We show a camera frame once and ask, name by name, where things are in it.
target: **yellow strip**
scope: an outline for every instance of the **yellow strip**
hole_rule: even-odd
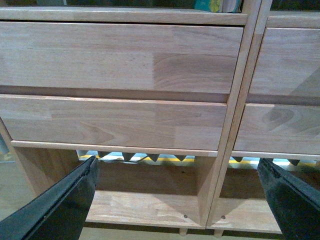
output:
[[[84,159],[88,159],[90,158],[92,155],[83,155],[83,156],[80,156],[81,158],[84,158]],[[143,159],[144,161],[152,161],[151,158],[149,157],[146,157],[145,159]],[[178,158],[166,158],[166,157],[159,157],[158,158],[158,161],[170,161],[170,162],[180,162],[180,160]],[[184,162],[194,162],[195,160],[194,159],[184,159],[183,160]]]

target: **wooden shelf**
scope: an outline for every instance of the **wooden shelf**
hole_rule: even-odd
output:
[[[320,28],[320,12],[270,11],[267,27],[272,28]]]
[[[0,7],[1,20],[244,26],[247,14],[131,7]]]
[[[195,168],[101,162],[86,221],[204,229]]]
[[[292,173],[320,188],[318,172]],[[207,228],[281,234],[255,169],[228,168],[212,224]]]

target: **wooden cabinet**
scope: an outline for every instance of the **wooden cabinet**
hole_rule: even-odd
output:
[[[271,2],[0,7],[0,132],[35,195],[75,150],[194,155],[102,164],[87,221],[281,233],[256,171],[227,169],[231,156],[320,160],[320,15],[269,16]]]
[[[217,150],[223,103],[1,95],[13,140]]]
[[[246,104],[235,151],[320,155],[320,107]]]
[[[249,94],[319,98],[319,38],[316,28],[267,27]]]
[[[229,94],[243,28],[2,22],[3,86]]]

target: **wooden drawer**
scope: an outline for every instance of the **wooden drawer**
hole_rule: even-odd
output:
[[[222,103],[0,95],[13,140],[217,150]]]
[[[0,85],[229,94],[243,28],[0,23]]]
[[[320,97],[319,39],[320,29],[267,27],[249,93]]]
[[[320,155],[320,107],[247,104],[234,150]]]

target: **wooden frame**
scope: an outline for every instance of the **wooden frame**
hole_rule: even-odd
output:
[[[244,26],[247,14],[132,7],[0,7],[1,20]]]
[[[253,152],[253,151],[236,151],[234,144],[240,127],[240,123],[243,117],[243,110],[246,104],[248,91],[251,85],[252,76],[255,70],[256,61],[260,51],[260,45],[264,36],[265,27],[277,27],[277,28],[318,28],[319,27],[319,13],[306,13],[306,14],[295,14],[290,13],[289,15],[279,13],[274,16],[273,12],[269,12],[272,1],[262,1],[257,24],[255,26],[253,39],[250,47],[250,53],[246,62],[245,71],[239,90],[239,95],[235,107],[235,112],[232,120],[230,134],[228,135],[227,146],[224,152],[224,159],[222,161],[222,167],[220,169],[217,187],[212,201],[212,207],[208,218],[207,228],[217,230],[235,230],[235,231],[250,231],[250,232],[266,232],[266,233],[278,233],[281,231],[269,209],[269,206],[265,200],[251,200],[250,197],[245,196],[246,200],[241,200],[241,195],[246,195],[245,187],[242,189],[242,185],[246,185],[252,181],[250,174],[243,174],[243,179],[236,180],[239,172],[233,172],[230,174],[227,171],[230,156],[235,157],[265,157],[265,158],[289,158],[289,159],[308,159],[308,160],[319,160],[318,155],[311,154],[288,154],[283,152]],[[295,100],[282,100],[285,104],[295,103],[299,105],[299,99]],[[308,102],[310,106],[318,106],[318,101],[313,99]],[[235,198],[224,198],[226,189],[229,186],[229,194],[237,195]],[[247,189],[255,189],[256,186],[248,186]]]

